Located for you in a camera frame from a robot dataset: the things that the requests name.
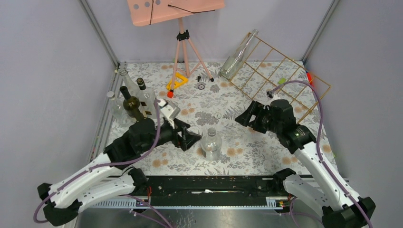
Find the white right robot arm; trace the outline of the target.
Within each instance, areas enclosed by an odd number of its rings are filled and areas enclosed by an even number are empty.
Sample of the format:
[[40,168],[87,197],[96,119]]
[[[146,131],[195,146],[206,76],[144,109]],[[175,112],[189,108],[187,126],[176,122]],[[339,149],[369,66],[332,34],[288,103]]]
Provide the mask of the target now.
[[290,193],[303,201],[321,217],[326,228],[372,227],[370,218],[376,207],[374,201],[361,197],[329,164],[320,149],[319,138],[296,122],[293,107],[287,100],[274,100],[270,105],[253,101],[235,121],[260,133],[274,133],[320,187],[317,190],[292,170],[284,169],[278,172],[280,178],[272,183],[277,195]]

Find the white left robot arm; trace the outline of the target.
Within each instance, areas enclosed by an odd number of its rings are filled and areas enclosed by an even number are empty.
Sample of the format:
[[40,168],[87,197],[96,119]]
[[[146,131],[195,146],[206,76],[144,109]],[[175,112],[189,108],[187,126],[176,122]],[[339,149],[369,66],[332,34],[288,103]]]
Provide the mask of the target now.
[[42,183],[37,187],[44,222],[55,227],[65,225],[101,201],[130,193],[144,194],[148,180],[141,169],[132,165],[166,143],[182,151],[188,150],[201,139],[189,128],[188,123],[178,119],[164,119],[159,123],[146,118],[131,125],[72,176],[56,184]]

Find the short clear glass bottle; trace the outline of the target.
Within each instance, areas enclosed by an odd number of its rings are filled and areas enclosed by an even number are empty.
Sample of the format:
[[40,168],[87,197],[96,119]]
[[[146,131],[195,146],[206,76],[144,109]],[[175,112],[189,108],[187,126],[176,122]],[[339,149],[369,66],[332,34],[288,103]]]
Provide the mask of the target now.
[[128,126],[132,124],[132,119],[128,117],[125,109],[123,108],[123,102],[118,99],[113,91],[109,91],[106,94],[108,99],[108,108],[111,115],[116,122],[122,126]]

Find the tall clear glass bottle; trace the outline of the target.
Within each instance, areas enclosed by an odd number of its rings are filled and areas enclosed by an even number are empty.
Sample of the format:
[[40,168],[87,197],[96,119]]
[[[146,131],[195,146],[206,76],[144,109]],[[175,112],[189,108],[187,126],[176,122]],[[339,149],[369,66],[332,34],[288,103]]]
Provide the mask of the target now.
[[255,43],[255,36],[258,35],[258,33],[259,31],[257,29],[253,29],[245,36],[242,42],[222,65],[221,69],[219,70],[219,76],[228,80],[235,76],[244,60],[246,60],[246,57],[250,54],[250,48]]

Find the dark green wine bottle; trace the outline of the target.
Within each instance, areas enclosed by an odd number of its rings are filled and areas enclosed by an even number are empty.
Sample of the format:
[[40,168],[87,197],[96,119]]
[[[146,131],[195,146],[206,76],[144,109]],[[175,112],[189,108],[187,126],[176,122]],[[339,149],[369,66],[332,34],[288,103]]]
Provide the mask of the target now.
[[121,86],[119,90],[124,97],[123,107],[127,114],[137,121],[145,119],[140,100],[132,96],[126,86]]

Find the clear bottle black cap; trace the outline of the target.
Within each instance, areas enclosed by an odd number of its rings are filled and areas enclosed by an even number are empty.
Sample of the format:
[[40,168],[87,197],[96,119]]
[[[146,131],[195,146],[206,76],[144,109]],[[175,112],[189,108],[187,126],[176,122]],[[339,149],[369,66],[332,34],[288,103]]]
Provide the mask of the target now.
[[136,82],[140,89],[137,93],[137,97],[141,102],[146,116],[151,119],[156,119],[156,108],[154,106],[154,101],[156,99],[155,91],[152,88],[147,87],[141,77],[137,78]]

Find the clear bottle silver cap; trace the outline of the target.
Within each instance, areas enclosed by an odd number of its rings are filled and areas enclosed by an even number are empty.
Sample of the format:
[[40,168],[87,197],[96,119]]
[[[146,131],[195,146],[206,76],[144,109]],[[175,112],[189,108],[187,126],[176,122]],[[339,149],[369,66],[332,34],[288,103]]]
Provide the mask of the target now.
[[221,155],[222,138],[215,128],[211,127],[201,138],[203,157],[208,161],[218,161]]

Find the frosted champagne bottle dark label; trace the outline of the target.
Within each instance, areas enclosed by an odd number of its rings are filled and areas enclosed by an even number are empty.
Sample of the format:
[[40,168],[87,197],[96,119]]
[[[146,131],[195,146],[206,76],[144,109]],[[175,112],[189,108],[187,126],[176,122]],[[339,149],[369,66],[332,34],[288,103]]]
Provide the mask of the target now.
[[125,86],[127,87],[131,96],[138,97],[138,92],[140,91],[139,86],[135,83],[128,74],[126,69],[120,69],[119,75],[123,79]]

